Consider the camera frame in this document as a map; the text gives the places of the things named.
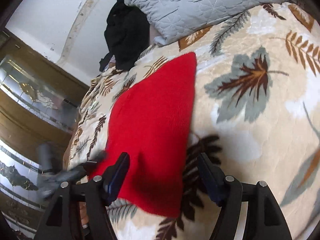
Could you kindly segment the person right hand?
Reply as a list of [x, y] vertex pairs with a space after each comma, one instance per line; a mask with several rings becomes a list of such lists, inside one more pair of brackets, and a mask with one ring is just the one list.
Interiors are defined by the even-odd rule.
[[87, 215], [87, 206], [85, 202], [79, 203], [81, 225], [84, 230], [89, 229], [89, 217]]

